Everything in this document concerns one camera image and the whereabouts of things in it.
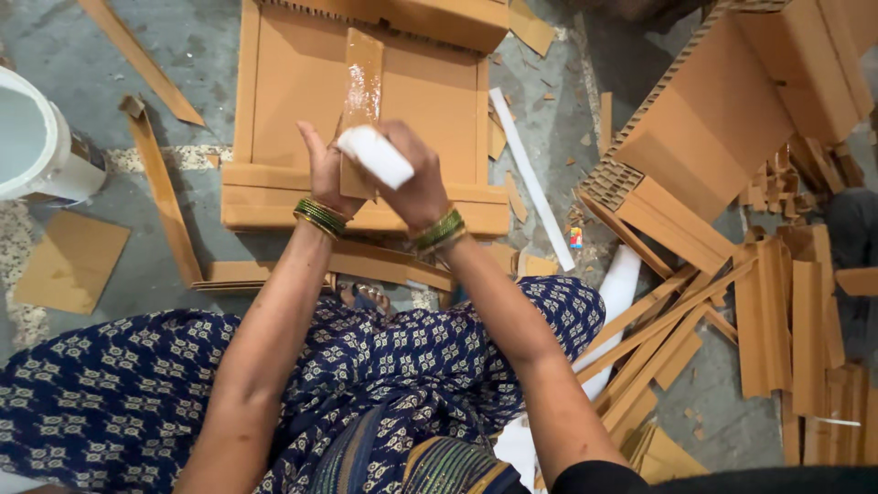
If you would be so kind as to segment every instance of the hand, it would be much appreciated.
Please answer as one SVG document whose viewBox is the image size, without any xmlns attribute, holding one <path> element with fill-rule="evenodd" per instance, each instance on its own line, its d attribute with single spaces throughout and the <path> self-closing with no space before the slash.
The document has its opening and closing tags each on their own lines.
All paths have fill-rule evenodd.
<svg viewBox="0 0 878 494">
<path fill-rule="evenodd" d="M 296 127 L 305 140 L 308 147 L 308 155 L 311 157 L 311 194 L 315 200 L 324 206 L 329 206 L 339 213 L 353 218 L 354 214 L 363 207 L 364 199 L 344 197 L 339 193 L 339 178 L 342 173 L 342 152 L 335 145 L 335 138 L 328 146 L 314 130 L 309 122 L 298 121 Z"/>
<path fill-rule="evenodd" d="M 413 232 L 430 228 L 448 213 L 439 156 L 401 120 L 379 122 L 377 127 L 414 168 L 414 176 L 395 191 L 375 180 L 381 197 Z"/>
</svg>

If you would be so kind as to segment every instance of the white bucket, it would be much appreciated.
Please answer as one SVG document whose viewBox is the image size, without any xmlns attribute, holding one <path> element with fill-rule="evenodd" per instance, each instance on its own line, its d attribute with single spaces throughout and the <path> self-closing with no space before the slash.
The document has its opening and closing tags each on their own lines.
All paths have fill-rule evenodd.
<svg viewBox="0 0 878 494">
<path fill-rule="evenodd" d="M 22 76 L 0 67 L 0 200 L 72 204 L 97 192 L 105 178 L 100 151 Z"/>
</svg>

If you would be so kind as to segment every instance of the blue printed fabric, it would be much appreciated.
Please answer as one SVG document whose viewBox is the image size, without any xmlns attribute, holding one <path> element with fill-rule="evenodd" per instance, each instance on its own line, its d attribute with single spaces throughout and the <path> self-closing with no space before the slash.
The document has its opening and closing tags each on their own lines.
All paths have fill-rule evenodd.
<svg viewBox="0 0 878 494">
<path fill-rule="evenodd" d="M 568 359 L 603 324 L 603 301 L 581 280 L 519 286 Z M 17 353 L 0 374 L 0 468 L 80 490 L 170 492 L 239 322 L 169 310 Z M 523 412 L 515 374 L 469 302 L 385 319 L 320 301 L 256 492 L 306 491 L 333 440 L 381 403 L 365 492 L 399 491 L 412 446 L 440 435 L 490 450 L 487 436 Z"/>
</svg>

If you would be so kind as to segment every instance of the green bangle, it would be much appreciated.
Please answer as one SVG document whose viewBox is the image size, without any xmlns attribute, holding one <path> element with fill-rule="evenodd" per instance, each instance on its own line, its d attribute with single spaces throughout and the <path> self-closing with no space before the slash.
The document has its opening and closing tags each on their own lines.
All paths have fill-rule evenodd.
<svg viewBox="0 0 878 494">
<path fill-rule="evenodd" d="M 435 225 L 421 232 L 414 244 L 419 251 L 426 251 L 448 240 L 465 227 L 464 218 L 452 207 Z"/>
<path fill-rule="evenodd" d="M 345 221 L 333 209 L 323 206 L 316 200 L 306 197 L 299 201 L 293 215 L 299 219 L 305 219 L 316 227 L 326 232 L 334 240 L 344 233 Z"/>
</svg>

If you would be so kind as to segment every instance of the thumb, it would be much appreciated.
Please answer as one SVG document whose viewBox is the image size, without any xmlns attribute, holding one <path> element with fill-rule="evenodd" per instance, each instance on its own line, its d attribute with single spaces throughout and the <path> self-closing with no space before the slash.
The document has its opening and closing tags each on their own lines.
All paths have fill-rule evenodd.
<svg viewBox="0 0 878 494">
<path fill-rule="evenodd" d="M 302 140 L 305 141 L 305 146 L 308 148 L 308 154 L 311 155 L 311 158 L 317 163 L 322 161 L 326 155 L 327 148 L 323 144 L 320 135 L 317 134 L 317 130 L 311 125 L 311 122 L 300 120 L 296 122 L 296 127 L 299 128 L 299 133 L 302 134 Z"/>
</svg>

